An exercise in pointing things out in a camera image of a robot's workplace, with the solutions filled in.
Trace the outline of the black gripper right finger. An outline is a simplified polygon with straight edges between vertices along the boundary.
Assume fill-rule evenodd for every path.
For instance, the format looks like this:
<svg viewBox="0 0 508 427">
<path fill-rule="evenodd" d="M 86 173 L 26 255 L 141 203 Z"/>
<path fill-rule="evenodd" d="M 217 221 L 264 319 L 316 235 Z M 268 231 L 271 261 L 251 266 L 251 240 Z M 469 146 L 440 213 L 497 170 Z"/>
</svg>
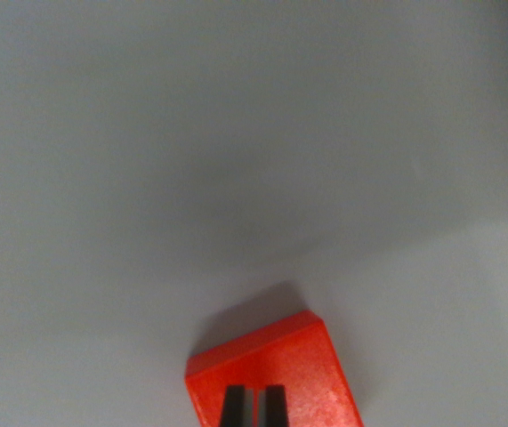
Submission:
<svg viewBox="0 0 508 427">
<path fill-rule="evenodd" d="M 288 427 L 286 388 L 273 384 L 258 393 L 257 425 L 259 427 Z"/>
</svg>

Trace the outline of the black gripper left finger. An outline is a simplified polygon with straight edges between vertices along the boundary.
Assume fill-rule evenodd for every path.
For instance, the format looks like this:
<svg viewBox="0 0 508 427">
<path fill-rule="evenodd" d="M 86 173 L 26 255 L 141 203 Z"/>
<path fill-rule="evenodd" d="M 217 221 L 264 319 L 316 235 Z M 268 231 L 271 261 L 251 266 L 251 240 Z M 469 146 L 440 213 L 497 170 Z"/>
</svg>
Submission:
<svg viewBox="0 0 508 427">
<path fill-rule="evenodd" d="M 254 391 L 244 385 L 229 385 L 224 394 L 220 427 L 252 427 Z"/>
</svg>

